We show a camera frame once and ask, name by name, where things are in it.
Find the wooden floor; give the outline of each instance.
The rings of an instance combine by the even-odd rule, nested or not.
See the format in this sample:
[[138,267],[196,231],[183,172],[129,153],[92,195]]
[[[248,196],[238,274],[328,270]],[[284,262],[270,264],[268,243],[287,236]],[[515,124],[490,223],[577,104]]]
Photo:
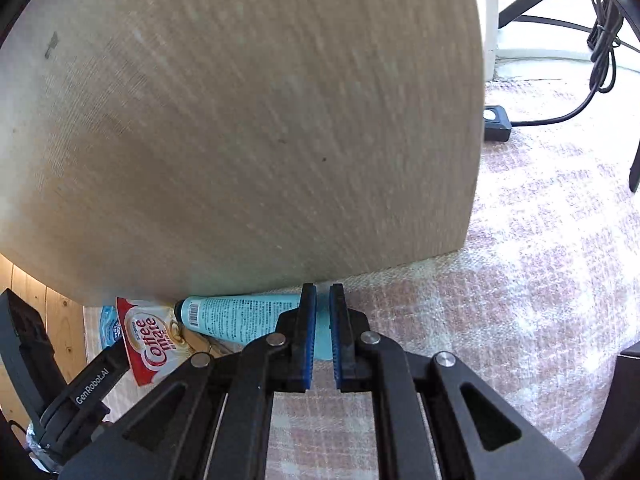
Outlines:
[[[82,305],[46,287],[0,254],[0,292],[6,288],[10,288],[40,313],[56,353],[56,363],[66,382],[71,381],[86,366]],[[7,420],[15,420],[27,427],[29,417],[1,360],[0,408]],[[19,431],[16,435],[23,440]]]

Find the beige fabric surface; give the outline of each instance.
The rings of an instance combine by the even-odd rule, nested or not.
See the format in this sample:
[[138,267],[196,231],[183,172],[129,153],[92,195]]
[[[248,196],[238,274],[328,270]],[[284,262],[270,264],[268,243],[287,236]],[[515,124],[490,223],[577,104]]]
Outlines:
[[79,303],[244,294],[464,242],[476,0],[31,0],[0,80],[0,251]]
[[[574,460],[616,353],[640,339],[640,206],[626,183],[640,76],[621,73],[573,121],[484,145],[462,250],[344,280],[374,330],[455,352]],[[549,117],[585,92],[582,80],[492,83],[487,102]],[[110,397],[116,412],[140,396],[131,385]],[[276,396],[268,478],[372,479],[376,464],[369,397],[337,393],[330,362],[315,363],[312,391]]]

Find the black cable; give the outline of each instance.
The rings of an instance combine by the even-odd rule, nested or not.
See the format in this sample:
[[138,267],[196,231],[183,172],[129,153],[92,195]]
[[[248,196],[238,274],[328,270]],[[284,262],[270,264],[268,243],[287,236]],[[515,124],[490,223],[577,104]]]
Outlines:
[[7,421],[9,423],[9,428],[12,428],[13,426],[15,426],[16,428],[18,428],[21,432],[23,432],[25,435],[27,434],[27,430],[25,430],[18,422],[16,422],[15,420],[8,420]]
[[[535,121],[512,121],[511,126],[545,126],[562,123],[583,111],[597,92],[603,94],[611,92],[616,83],[617,73],[616,56],[613,49],[621,44],[618,32],[622,28],[624,19],[613,0],[591,0],[591,5],[596,13],[596,21],[587,38],[587,44],[592,50],[591,62],[593,63],[589,79],[590,91],[587,98],[575,110],[566,115]],[[609,65],[611,65],[611,81],[604,86],[609,73]]]
[[[572,28],[573,30],[580,30],[581,32],[591,33],[593,28],[585,27],[584,25],[578,25],[574,22],[566,22],[564,20],[556,20],[555,18],[544,18],[543,16],[532,16],[531,14],[522,14],[513,19],[514,22],[527,22],[527,23],[543,23],[544,25],[555,25],[556,27]],[[620,45],[630,48],[634,52],[640,54],[640,48],[634,47],[632,44],[626,41],[620,40]]]

